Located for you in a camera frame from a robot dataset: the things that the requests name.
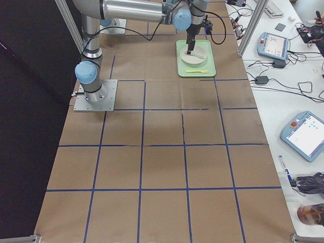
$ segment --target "red button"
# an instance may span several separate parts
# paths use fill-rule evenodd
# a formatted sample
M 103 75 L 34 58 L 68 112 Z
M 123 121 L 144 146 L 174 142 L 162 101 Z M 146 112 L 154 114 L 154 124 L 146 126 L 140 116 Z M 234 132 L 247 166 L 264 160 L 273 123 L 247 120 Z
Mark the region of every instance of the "red button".
M 297 122 L 293 121 L 292 123 L 290 123 L 290 126 L 294 128 L 295 126 L 297 126 Z

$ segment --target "metal mounting plate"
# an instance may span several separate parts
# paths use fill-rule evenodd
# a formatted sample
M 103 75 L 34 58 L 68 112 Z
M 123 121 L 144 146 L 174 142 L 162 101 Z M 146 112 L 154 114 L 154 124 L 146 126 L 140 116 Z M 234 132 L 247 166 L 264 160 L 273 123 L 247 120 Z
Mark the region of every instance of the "metal mounting plate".
M 116 26 L 126 28 L 126 19 L 118 19 L 118 20 L 119 20 L 119 25 L 116 25 Z M 110 26 L 100 25 L 100 30 L 105 27 L 110 27 Z M 125 30 L 120 29 L 120 28 L 110 28 L 110 29 L 105 29 L 105 30 L 101 31 L 100 33 L 102 33 L 102 34 L 125 34 Z
M 78 95 L 75 100 L 74 111 L 75 112 L 94 112 L 94 111 L 113 111 L 115 107 L 115 99 L 117 92 L 116 79 L 103 79 L 102 85 L 108 89 L 107 98 L 100 104 L 90 104 L 84 97 L 84 95 Z M 82 86 L 80 86 L 78 92 L 84 92 Z

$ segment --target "power adapter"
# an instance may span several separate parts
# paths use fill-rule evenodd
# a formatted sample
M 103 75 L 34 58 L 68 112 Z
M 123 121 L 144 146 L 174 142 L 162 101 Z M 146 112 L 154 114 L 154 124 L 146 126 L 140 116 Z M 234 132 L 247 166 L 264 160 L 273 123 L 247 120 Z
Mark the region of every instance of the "power adapter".
M 256 85 L 266 85 L 269 79 L 268 76 L 257 76 L 254 81 Z
M 286 66 L 286 62 L 284 60 L 274 60 L 272 66 L 275 68 L 284 68 Z

